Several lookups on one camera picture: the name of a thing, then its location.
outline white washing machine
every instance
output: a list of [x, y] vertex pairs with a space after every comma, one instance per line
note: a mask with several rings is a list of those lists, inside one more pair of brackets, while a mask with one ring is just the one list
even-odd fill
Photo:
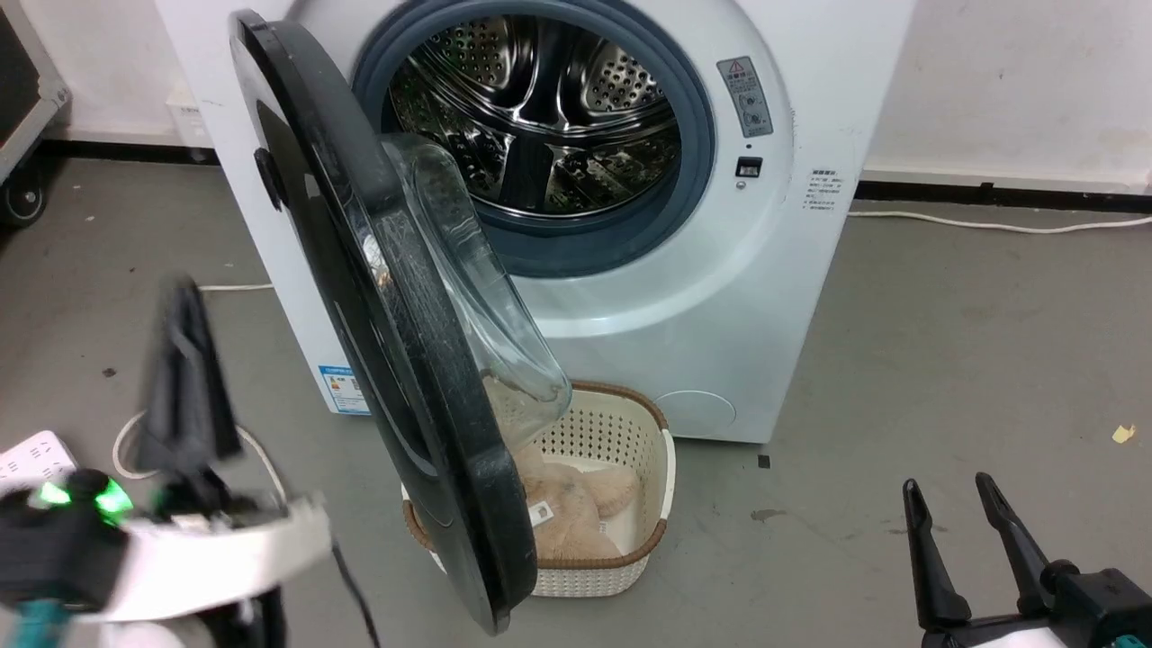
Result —
[[268, 199], [228, 16], [303, 25], [379, 133], [446, 148], [574, 379], [772, 435], [915, 0], [158, 0], [333, 412], [367, 409]]

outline white cable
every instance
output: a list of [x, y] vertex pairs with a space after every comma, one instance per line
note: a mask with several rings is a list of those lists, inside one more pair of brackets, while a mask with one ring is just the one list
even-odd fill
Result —
[[[124, 439], [128, 438], [128, 432], [130, 432], [136, 424], [139, 423], [139, 420], [143, 416], [143, 412], [137, 412], [135, 416], [129, 419], [128, 422], [124, 423], [124, 427], [120, 428], [120, 432], [116, 434], [116, 440], [112, 444], [112, 465], [115, 467], [116, 473], [126, 480], [146, 480], [157, 474], [157, 470], [149, 470], [146, 473], [129, 470], [128, 467], [124, 466], [123, 460], [120, 458], [120, 446], [123, 445]], [[275, 488], [276, 495], [280, 497], [280, 502], [287, 504], [288, 491], [285, 489], [283, 482], [280, 481], [280, 473], [272, 462], [272, 458], [268, 457], [267, 451], [264, 450], [264, 445], [260, 444], [259, 439], [257, 439], [255, 435], [240, 425], [236, 425], [236, 432], [240, 435], [240, 438], [244, 439], [244, 442], [250, 445], [253, 451], [256, 451], [256, 455], [260, 459], [260, 462], [264, 464], [264, 469], [267, 470], [268, 476], [272, 477], [272, 487]]]
[[1081, 223], [1078, 225], [1067, 225], [1064, 227], [1021, 227], [1018, 225], [1005, 225], [1001, 223], [971, 223], [967, 220], [952, 220], [926, 213], [914, 211], [850, 211], [848, 216], [856, 218], [910, 218], [912, 220], [926, 220], [940, 225], [952, 225], [953, 227], [968, 227], [971, 229], [999, 229], [1001, 232], [1016, 232], [1017, 234], [1068, 234], [1069, 232], [1084, 232], [1086, 229], [1114, 229], [1119, 227], [1138, 227], [1152, 224], [1152, 216], [1136, 218], [1132, 220], [1105, 220], [1101, 223]]
[[241, 284], [237, 286], [200, 286], [202, 293], [247, 293], [249, 291], [268, 291], [272, 284]]

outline washing machine door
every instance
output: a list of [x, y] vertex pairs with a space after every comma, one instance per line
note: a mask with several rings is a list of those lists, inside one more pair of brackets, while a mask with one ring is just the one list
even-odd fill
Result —
[[[415, 136], [381, 142], [303, 27], [243, 12], [233, 37], [270, 199], [296, 229], [445, 571], [499, 633], [537, 575], [510, 449], [559, 419], [571, 387], [452, 158]], [[396, 495], [381, 492], [381, 506]]]

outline warning label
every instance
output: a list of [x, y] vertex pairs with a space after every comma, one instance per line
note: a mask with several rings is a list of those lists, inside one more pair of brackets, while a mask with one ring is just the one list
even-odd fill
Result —
[[740, 128], [744, 137], [758, 137], [772, 134], [772, 116], [768, 115], [768, 103], [764, 98], [764, 88], [756, 76], [752, 59], [740, 56], [726, 59], [717, 63], [717, 69], [723, 76], [732, 103], [736, 106]]
[[320, 378], [324, 379], [332, 394], [332, 401], [336, 404], [336, 412], [341, 414], [371, 414], [367, 402], [364, 401], [364, 393], [359, 390], [359, 382], [348, 367], [325, 367], [320, 366]]
[[808, 190], [804, 193], [804, 208], [814, 211], [832, 211], [836, 209], [840, 194], [844, 190], [844, 181], [831, 168], [813, 168], [808, 176]]

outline white wall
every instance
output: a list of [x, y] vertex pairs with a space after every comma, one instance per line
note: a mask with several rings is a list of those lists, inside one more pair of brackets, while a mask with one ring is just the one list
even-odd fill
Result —
[[[62, 136], [181, 143], [152, 0], [25, 7], [75, 95]], [[920, 0], [865, 179], [1149, 193], [1149, 33], [1147, 0]]]
[[865, 179], [1145, 194], [1152, 2], [920, 0]]
[[52, 136], [181, 144], [165, 101], [183, 73], [152, 0], [24, 0], [24, 10], [73, 92]]

